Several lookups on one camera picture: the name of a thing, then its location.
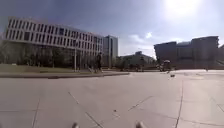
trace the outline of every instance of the modern building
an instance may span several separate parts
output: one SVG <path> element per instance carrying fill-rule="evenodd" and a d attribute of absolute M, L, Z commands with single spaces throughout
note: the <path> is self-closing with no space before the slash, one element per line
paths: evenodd
<path fill-rule="evenodd" d="M 103 52 L 105 37 L 68 26 L 10 17 L 3 40 L 8 48 L 4 55 L 8 63 L 20 62 L 24 56 L 40 58 L 45 54 L 53 58 L 54 49 L 59 49 L 64 54 L 63 61 L 72 67 L 82 68 L 94 62 L 97 54 Z"/>
<path fill-rule="evenodd" d="M 166 42 L 162 44 L 154 45 L 157 60 L 163 62 L 164 60 L 170 60 L 172 65 L 175 65 L 177 60 L 177 42 Z"/>
<path fill-rule="evenodd" d="M 118 38 L 106 36 L 103 44 L 103 66 L 112 68 L 115 66 L 118 57 Z"/>
<path fill-rule="evenodd" d="M 168 59 L 178 69 L 214 69 L 218 41 L 218 36 L 208 36 L 180 43 L 157 44 L 154 48 L 157 59 Z"/>
<path fill-rule="evenodd" d="M 123 65 L 124 68 L 142 67 L 147 69 L 149 67 L 155 66 L 155 59 L 142 54 L 141 51 L 138 51 L 132 55 L 118 57 L 117 64 Z"/>

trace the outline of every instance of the paved ground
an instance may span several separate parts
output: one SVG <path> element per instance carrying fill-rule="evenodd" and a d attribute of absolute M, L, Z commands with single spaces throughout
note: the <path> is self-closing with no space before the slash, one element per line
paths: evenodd
<path fill-rule="evenodd" d="M 0 79 L 0 128 L 224 128 L 224 71 Z"/>

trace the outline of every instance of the sun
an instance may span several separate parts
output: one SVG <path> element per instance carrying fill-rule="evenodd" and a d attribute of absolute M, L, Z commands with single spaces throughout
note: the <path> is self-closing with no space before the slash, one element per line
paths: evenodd
<path fill-rule="evenodd" d="M 165 12 L 169 17 L 191 16 L 198 10 L 201 0 L 165 0 Z"/>

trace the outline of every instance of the sky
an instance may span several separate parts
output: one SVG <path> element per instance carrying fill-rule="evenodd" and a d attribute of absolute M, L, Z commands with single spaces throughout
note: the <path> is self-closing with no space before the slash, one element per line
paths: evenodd
<path fill-rule="evenodd" d="M 9 16 L 33 18 L 119 39 L 119 55 L 155 57 L 154 45 L 219 36 L 223 0 L 0 0 L 0 33 Z"/>

